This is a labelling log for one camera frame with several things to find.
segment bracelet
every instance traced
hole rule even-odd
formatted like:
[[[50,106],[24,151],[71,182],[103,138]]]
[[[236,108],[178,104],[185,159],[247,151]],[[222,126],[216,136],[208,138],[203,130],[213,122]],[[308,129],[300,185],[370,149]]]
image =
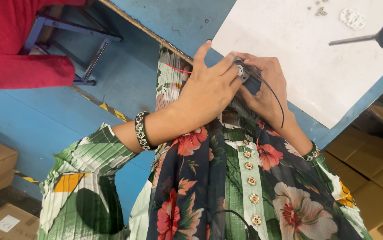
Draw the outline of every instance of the bracelet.
[[[135,133],[142,149],[146,151],[153,151],[157,146],[152,147],[148,142],[147,134],[145,133],[144,118],[150,113],[140,112],[135,118]]]
[[[317,154],[319,154],[320,152],[317,145],[313,141],[311,141],[311,143],[313,144],[313,148],[306,156],[303,156],[305,161],[312,161],[314,158],[316,158]]]

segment button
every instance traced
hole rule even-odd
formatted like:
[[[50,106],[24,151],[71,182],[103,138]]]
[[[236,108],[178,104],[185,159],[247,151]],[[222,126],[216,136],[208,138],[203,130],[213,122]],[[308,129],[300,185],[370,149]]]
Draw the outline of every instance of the button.
[[[248,151],[244,152],[243,155],[244,155],[245,157],[247,157],[247,158],[250,158],[250,157],[251,157],[251,153],[248,152]]]
[[[259,226],[259,225],[261,225],[261,218],[260,218],[260,216],[258,216],[258,215],[253,215],[253,216],[252,216],[252,223],[253,223],[255,226]]]
[[[260,198],[258,197],[257,194],[251,194],[249,198],[251,199],[251,202],[255,204],[257,204],[260,201]]]
[[[257,184],[257,180],[254,177],[248,177],[248,183],[255,186],[255,184]]]
[[[253,166],[253,164],[250,163],[250,162],[245,162],[245,167],[246,167],[247,169],[251,170],[254,166]]]

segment red wire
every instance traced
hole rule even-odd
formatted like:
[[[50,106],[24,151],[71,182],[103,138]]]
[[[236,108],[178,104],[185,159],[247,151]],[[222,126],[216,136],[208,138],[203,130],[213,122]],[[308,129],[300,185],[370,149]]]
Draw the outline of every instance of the red wire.
[[[168,65],[169,67],[171,67],[171,68],[177,70],[177,71],[185,72],[185,73],[191,74],[191,72],[187,72],[187,71],[184,71],[184,70],[181,70],[181,69],[178,69],[178,68],[174,68],[174,67],[172,67],[171,65],[169,65],[168,63],[165,63],[165,64]]]

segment blue floor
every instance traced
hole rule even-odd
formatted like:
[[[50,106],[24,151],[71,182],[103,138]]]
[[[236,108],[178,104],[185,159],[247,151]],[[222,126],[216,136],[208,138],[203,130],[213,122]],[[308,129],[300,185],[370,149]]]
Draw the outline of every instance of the blue floor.
[[[71,9],[65,14],[76,18]],[[105,16],[125,40],[109,45],[93,72],[97,86],[82,90],[130,118],[142,110],[154,111],[158,42],[115,13]],[[61,32],[56,41],[88,63],[101,39]],[[54,154],[93,133],[103,122],[123,123],[70,87],[0,90],[0,142],[19,151],[16,169],[38,181],[46,178],[55,163]],[[116,174],[125,222],[153,159],[154,152],[143,152]],[[20,177],[14,178],[12,186],[42,199],[39,187]]]

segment workbench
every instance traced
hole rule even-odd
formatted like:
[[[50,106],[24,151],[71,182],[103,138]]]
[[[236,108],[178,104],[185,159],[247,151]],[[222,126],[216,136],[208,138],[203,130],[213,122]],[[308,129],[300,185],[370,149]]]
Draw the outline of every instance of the workbench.
[[[100,1],[190,63],[190,56],[207,39],[214,38],[235,3],[235,0]],[[221,58],[222,55],[210,49],[205,62],[207,66],[212,66]],[[383,76],[332,129],[326,128],[290,102],[288,107],[306,135],[322,149],[382,93]]]

